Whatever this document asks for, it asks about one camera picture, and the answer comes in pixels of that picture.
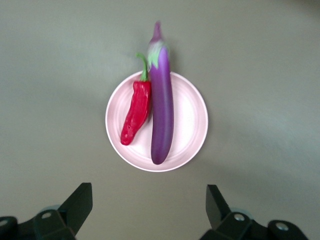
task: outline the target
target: green stem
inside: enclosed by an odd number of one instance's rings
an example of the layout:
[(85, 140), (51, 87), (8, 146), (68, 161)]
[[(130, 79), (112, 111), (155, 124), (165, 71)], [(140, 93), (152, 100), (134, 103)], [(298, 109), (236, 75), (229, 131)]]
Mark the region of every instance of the green stem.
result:
[(147, 59), (146, 59), (145, 55), (143, 55), (140, 52), (138, 52), (136, 54), (136, 56), (138, 58), (141, 58), (143, 63), (144, 63), (144, 67), (143, 67), (143, 71), (142, 71), (140, 80), (143, 81), (143, 82), (148, 81), (148, 63), (147, 63)]

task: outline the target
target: pink plate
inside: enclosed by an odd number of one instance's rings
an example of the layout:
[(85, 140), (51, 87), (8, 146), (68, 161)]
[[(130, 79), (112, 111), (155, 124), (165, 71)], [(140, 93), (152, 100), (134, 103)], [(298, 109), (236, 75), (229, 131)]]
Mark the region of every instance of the pink plate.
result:
[(166, 172), (189, 162), (200, 150), (207, 136), (208, 112), (206, 104), (192, 83), (171, 72), (174, 106), (174, 132), (166, 160), (155, 165), (151, 160), (152, 116), (144, 123), (133, 142), (122, 145), (120, 134), (133, 94), (133, 81), (141, 71), (127, 77), (112, 93), (105, 113), (105, 127), (115, 151), (132, 166), (149, 172)]

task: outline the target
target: metal screw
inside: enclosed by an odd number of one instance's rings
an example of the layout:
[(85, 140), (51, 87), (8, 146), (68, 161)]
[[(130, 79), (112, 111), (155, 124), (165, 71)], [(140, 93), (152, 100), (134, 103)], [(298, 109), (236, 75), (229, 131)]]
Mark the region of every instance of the metal screw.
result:
[(245, 217), (243, 215), (241, 215), (240, 213), (236, 213), (234, 215), (234, 218), (235, 218), (235, 220), (240, 221), (240, 222), (245, 220)]
[(0, 227), (6, 225), (8, 223), (8, 220), (2, 220), (0, 221)]
[(289, 227), (287, 225), (285, 225), (283, 222), (277, 222), (275, 225), (281, 231), (288, 231), (289, 230)]
[(50, 218), (51, 217), (51, 212), (46, 212), (45, 214), (43, 214), (41, 216), (42, 219), (47, 219), (47, 218)]

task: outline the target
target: eggplant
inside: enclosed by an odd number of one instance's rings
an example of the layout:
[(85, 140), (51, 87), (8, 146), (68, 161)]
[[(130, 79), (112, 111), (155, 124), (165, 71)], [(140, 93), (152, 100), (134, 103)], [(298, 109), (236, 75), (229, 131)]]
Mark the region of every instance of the eggplant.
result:
[(154, 26), (147, 58), (153, 111), (151, 159), (154, 164), (159, 165), (166, 160), (174, 135), (174, 101), (169, 48), (162, 38), (159, 21)]

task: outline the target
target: gray background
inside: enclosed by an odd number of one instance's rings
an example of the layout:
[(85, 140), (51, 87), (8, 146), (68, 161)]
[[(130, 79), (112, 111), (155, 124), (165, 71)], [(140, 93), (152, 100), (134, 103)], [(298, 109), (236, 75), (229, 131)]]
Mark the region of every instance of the gray background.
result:
[[(196, 157), (139, 170), (105, 129), (117, 85), (141, 70), (160, 20), (171, 68), (209, 115)], [(320, 5), (316, 1), (0, 1), (0, 216), (32, 218), (82, 182), (79, 240), (194, 240), (206, 185), (266, 225), (320, 223)]]

